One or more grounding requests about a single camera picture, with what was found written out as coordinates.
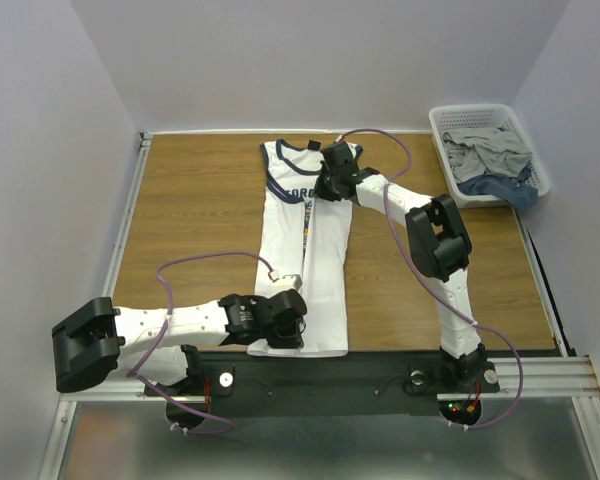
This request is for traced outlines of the aluminium table edge rail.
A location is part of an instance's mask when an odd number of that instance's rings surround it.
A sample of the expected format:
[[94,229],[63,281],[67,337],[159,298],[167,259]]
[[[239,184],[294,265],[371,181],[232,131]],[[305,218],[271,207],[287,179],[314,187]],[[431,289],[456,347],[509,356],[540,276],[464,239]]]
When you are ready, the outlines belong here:
[[120,310],[112,297],[130,231],[153,135],[140,134],[138,159],[100,296],[89,300],[52,329],[55,386],[61,394],[88,390],[118,368],[125,340],[117,332]]

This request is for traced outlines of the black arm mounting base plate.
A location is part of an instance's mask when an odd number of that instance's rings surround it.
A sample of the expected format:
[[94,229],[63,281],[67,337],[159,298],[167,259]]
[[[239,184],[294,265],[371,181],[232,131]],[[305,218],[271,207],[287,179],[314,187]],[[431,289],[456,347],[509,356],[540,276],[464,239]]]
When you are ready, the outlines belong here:
[[438,398],[496,393],[486,361],[463,374],[439,351],[351,352],[338,358],[256,357],[187,352],[190,370],[166,393],[227,418],[435,416]]

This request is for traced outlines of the grey tank top in basket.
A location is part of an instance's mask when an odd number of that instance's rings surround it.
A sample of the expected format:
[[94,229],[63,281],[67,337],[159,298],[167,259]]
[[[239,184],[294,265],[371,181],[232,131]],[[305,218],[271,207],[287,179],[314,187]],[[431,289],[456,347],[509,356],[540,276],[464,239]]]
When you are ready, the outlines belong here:
[[442,134],[457,183],[485,173],[517,177],[532,159],[529,147],[503,128],[458,128]]

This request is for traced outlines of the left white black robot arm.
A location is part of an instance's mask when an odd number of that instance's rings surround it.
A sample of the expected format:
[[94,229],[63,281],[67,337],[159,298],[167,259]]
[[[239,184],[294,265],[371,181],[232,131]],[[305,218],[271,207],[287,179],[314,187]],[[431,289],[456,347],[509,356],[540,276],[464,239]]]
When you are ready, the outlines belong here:
[[173,310],[116,307],[97,297],[52,329],[56,389],[75,393],[111,375],[142,376],[190,394],[203,373],[194,348],[262,340],[274,349],[298,349],[306,313],[295,288],[277,288],[271,297],[230,294]]

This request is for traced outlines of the white perforated plastic basket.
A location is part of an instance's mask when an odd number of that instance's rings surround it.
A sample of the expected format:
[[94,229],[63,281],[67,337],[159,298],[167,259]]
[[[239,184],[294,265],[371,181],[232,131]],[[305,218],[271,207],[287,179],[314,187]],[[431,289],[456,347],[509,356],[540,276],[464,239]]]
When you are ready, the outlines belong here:
[[533,207],[550,183],[511,107],[467,104],[429,111],[449,193],[461,208]]

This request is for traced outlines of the white printed tank top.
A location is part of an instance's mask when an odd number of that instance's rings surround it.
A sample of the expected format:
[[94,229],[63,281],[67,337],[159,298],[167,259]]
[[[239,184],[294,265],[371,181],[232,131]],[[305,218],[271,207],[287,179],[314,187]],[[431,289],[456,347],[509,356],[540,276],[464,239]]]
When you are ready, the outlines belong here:
[[283,139],[260,146],[265,201],[259,255],[282,276],[301,277],[307,305],[303,346],[275,349],[265,340],[251,344],[252,356],[339,357],[348,352],[344,264],[353,204],[314,195],[323,156]]

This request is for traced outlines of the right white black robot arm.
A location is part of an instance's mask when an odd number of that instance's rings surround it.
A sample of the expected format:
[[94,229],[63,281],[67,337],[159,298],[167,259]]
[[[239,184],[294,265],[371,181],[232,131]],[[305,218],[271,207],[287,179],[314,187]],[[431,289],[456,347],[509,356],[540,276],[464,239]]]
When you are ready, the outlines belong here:
[[408,244],[399,249],[416,279],[434,298],[440,322],[440,378],[452,390],[475,383],[487,363],[468,294],[472,243],[453,198],[431,197],[388,180],[373,168],[360,168],[343,141],[321,150],[323,160],[314,193],[327,201],[349,200],[386,216]]

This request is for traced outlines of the aluminium front frame rail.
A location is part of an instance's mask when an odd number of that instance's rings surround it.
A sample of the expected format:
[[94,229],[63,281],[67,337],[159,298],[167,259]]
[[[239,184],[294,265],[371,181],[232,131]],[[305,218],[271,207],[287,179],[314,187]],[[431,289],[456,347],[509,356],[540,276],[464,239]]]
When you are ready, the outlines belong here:
[[494,358],[500,391],[496,398],[513,398],[517,392],[526,399],[569,399],[584,437],[596,477],[600,479],[600,385],[587,357],[526,357],[523,378],[517,362]]

